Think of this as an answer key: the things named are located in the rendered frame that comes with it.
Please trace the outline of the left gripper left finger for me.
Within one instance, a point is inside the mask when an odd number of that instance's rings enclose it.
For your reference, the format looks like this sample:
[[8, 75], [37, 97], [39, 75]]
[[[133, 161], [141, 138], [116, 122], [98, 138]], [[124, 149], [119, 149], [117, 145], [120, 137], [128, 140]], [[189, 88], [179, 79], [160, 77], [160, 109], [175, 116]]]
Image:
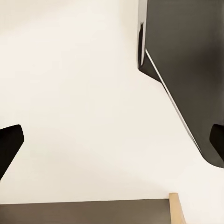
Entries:
[[20, 124], [0, 130], [0, 180], [24, 142]]

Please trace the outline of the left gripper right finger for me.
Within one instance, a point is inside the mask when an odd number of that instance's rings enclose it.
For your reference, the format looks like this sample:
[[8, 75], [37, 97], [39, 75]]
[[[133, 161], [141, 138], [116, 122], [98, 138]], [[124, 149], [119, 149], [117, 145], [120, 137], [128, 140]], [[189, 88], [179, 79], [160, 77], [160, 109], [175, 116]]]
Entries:
[[210, 132], [209, 141], [224, 161], [224, 126], [214, 124]]

